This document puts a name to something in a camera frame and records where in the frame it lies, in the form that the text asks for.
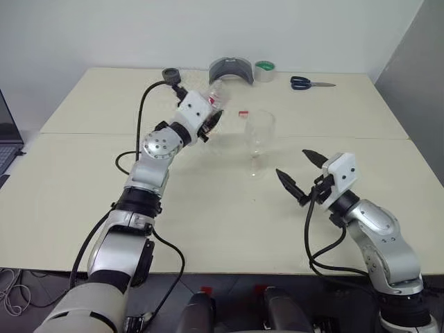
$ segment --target white wall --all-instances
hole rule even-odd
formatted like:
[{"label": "white wall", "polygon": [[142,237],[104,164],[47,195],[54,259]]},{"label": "white wall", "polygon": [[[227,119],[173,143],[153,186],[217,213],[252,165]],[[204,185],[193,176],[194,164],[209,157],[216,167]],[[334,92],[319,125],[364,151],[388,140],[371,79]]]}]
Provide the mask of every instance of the white wall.
[{"label": "white wall", "polygon": [[0,88],[40,127],[91,66],[207,68],[222,56],[280,71],[379,76],[422,0],[0,0]]}]

